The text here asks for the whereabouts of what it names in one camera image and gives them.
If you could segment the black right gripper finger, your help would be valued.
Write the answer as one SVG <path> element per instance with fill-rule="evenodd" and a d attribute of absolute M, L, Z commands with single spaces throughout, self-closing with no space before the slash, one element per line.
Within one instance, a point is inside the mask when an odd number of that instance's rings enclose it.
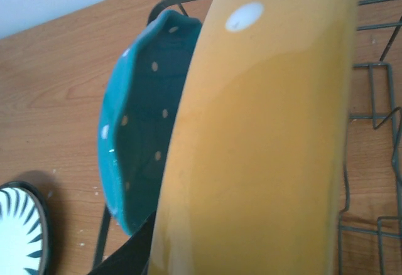
<path fill-rule="evenodd" d="M 148 272 L 151 240 L 156 212 L 152 212 L 139 230 L 116 252 L 102 261 L 111 215 L 104 210 L 102 225 L 95 248 L 94 263 L 90 274 L 146 274 Z"/>

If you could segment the orange polka dot plate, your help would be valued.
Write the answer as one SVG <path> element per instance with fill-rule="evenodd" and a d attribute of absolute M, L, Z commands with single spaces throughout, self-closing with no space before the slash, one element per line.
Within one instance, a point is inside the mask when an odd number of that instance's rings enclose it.
<path fill-rule="evenodd" d="M 149 274 L 332 274 L 357 0 L 213 0 Z"/>

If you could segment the teal polka dot plate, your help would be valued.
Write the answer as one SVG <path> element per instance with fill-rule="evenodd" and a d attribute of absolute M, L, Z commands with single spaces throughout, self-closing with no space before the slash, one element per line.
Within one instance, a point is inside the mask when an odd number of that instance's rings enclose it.
<path fill-rule="evenodd" d="M 167 9 L 118 58 L 100 108 L 106 206 L 128 235 L 156 210 L 170 138 L 202 24 Z"/>

